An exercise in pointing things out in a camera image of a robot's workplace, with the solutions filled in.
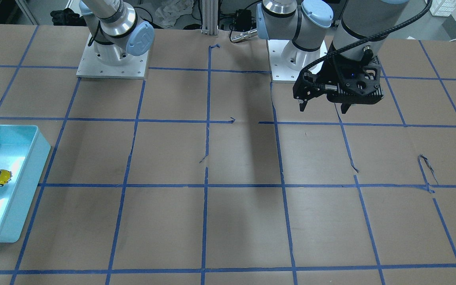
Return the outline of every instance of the blue plastic bin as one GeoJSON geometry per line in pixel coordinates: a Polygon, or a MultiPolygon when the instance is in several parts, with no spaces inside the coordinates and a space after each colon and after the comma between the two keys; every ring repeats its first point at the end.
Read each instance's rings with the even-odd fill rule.
{"type": "Polygon", "coordinates": [[[49,151],[37,126],[0,125],[0,168],[12,173],[0,187],[0,242],[19,239],[49,151]]]}

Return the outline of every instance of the white basket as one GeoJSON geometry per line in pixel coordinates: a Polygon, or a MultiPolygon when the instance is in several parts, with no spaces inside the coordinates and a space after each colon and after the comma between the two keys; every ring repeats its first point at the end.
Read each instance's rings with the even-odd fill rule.
{"type": "Polygon", "coordinates": [[[455,8],[456,0],[432,0],[430,13],[432,16],[448,17],[455,8]]]}

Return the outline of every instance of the white mounting plate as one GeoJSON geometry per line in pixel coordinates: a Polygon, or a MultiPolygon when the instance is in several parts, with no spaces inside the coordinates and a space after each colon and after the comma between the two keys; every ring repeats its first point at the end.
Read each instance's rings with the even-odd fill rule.
{"type": "Polygon", "coordinates": [[[132,56],[130,54],[127,56],[132,58],[124,65],[105,65],[98,59],[94,50],[94,44],[90,47],[85,44],[84,53],[78,64],[76,75],[82,78],[145,79],[147,76],[149,51],[141,56],[132,56]]]}
{"type": "MultiPolygon", "coordinates": [[[[284,62],[281,53],[284,50],[289,40],[267,40],[268,43],[268,59],[270,60],[270,69],[272,71],[272,81],[282,83],[294,83],[298,77],[298,71],[292,70],[284,62]]],[[[321,43],[320,54],[324,56],[327,53],[325,41],[321,43]]],[[[310,69],[313,74],[320,71],[323,63],[318,63],[314,68],[310,69]]]]}

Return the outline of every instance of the blue joint cap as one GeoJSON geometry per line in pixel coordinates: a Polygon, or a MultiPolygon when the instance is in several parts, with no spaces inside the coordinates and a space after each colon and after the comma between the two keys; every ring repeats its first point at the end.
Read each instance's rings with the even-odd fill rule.
{"type": "Polygon", "coordinates": [[[135,28],[126,43],[128,54],[139,56],[145,54],[150,49],[154,41],[154,28],[152,25],[143,21],[135,28]]]}
{"type": "Polygon", "coordinates": [[[89,7],[87,7],[87,5],[83,1],[80,1],[78,6],[80,7],[80,13],[82,14],[82,16],[89,16],[93,14],[93,11],[91,11],[91,9],[89,9],[89,7]]]}
{"type": "Polygon", "coordinates": [[[256,29],[258,30],[258,37],[262,40],[270,40],[266,30],[265,18],[263,17],[263,9],[261,3],[256,6],[256,29]]]}
{"type": "Polygon", "coordinates": [[[409,0],[381,0],[381,2],[385,2],[388,4],[402,4],[405,2],[409,2],[409,0]]]}
{"type": "Polygon", "coordinates": [[[322,0],[304,0],[302,11],[309,20],[322,28],[329,28],[332,24],[332,8],[322,0]]]}

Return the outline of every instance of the metal base plate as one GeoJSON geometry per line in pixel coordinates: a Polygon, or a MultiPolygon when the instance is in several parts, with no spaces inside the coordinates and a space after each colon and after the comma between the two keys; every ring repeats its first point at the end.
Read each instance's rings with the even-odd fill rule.
{"type": "MultiPolygon", "coordinates": [[[[282,83],[294,83],[298,77],[298,71],[292,70],[284,62],[281,53],[284,50],[289,40],[267,40],[268,44],[268,59],[270,60],[270,69],[272,71],[272,81],[282,83]]],[[[325,41],[321,43],[320,54],[324,56],[327,53],[325,41]]],[[[313,74],[320,71],[323,63],[318,63],[314,68],[310,69],[313,74]]]]}
{"type": "Polygon", "coordinates": [[[124,65],[105,65],[98,59],[94,44],[90,47],[85,44],[76,75],[82,78],[146,79],[149,51],[141,56],[127,56],[131,58],[124,65]]]}

